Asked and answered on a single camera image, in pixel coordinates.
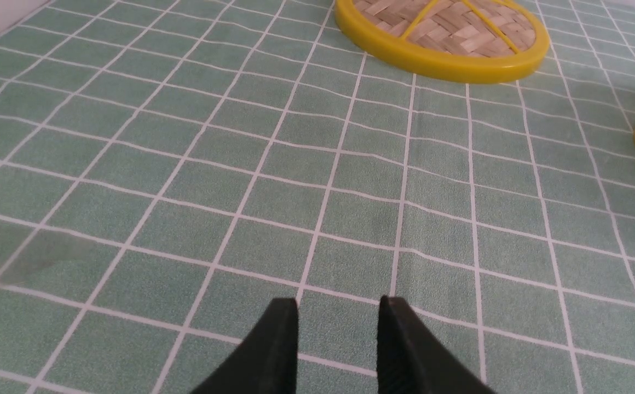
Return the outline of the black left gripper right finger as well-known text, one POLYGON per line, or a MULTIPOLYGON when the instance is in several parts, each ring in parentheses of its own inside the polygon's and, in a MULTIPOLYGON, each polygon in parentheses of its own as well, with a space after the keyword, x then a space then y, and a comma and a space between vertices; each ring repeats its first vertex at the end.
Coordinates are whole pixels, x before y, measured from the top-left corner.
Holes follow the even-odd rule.
POLYGON ((378 307, 379 393, 493 393, 430 332, 402 297, 378 307))

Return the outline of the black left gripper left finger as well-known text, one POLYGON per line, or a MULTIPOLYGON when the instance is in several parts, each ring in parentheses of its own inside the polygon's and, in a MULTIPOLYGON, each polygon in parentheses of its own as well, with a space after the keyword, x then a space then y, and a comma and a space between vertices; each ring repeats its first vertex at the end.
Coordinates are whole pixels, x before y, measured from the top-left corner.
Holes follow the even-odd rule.
POLYGON ((275 298, 235 350, 192 393, 295 393, 298 306, 275 298))

